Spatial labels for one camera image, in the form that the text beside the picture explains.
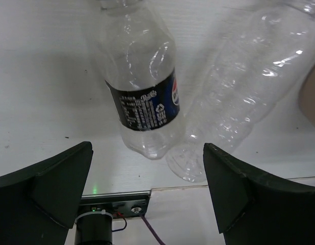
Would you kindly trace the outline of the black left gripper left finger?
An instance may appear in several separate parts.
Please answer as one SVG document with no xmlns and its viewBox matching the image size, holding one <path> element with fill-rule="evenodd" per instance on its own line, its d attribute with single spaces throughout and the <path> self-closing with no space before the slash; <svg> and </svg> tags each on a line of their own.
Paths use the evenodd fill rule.
<svg viewBox="0 0 315 245">
<path fill-rule="evenodd" d="M 93 156 L 79 143 L 0 177 L 0 244 L 64 244 L 72 229 Z"/>
</svg>

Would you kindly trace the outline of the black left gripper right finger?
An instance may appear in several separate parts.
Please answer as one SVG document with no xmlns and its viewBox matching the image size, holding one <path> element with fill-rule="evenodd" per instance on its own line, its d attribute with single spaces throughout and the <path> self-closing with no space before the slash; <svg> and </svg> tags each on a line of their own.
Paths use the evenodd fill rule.
<svg viewBox="0 0 315 245">
<path fill-rule="evenodd" d="M 226 244 L 315 244 L 315 187 L 252 166 L 214 144 L 203 164 Z"/>
</svg>

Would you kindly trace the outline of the clear unlabelled plastic bottle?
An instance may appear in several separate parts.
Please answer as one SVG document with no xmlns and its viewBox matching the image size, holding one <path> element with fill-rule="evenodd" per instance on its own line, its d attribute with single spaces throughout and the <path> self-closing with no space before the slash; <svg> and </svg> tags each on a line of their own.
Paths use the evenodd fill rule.
<svg viewBox="0 0 315 245">
<path fill-rule="evenodd" d="M 203 146 L 232 153 L 315 62 L 315 1 L 281 1 L 242 23 L 222 46 L 186 114 L 170 169 L 203 182 Z"/>
</svg>

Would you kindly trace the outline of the small black label bottle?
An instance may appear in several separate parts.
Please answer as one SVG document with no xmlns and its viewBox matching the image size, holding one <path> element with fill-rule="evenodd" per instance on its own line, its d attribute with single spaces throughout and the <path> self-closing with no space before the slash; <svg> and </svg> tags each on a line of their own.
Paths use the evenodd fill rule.
<svg viewBox="0 0 315 245">
<path fill-rule="evenodd" d="M 183 135 L 176 45 L 148 1 L 101 1 L 94 58 L 112 95 L 124 144 L 156 160 Z"/>
</svg>

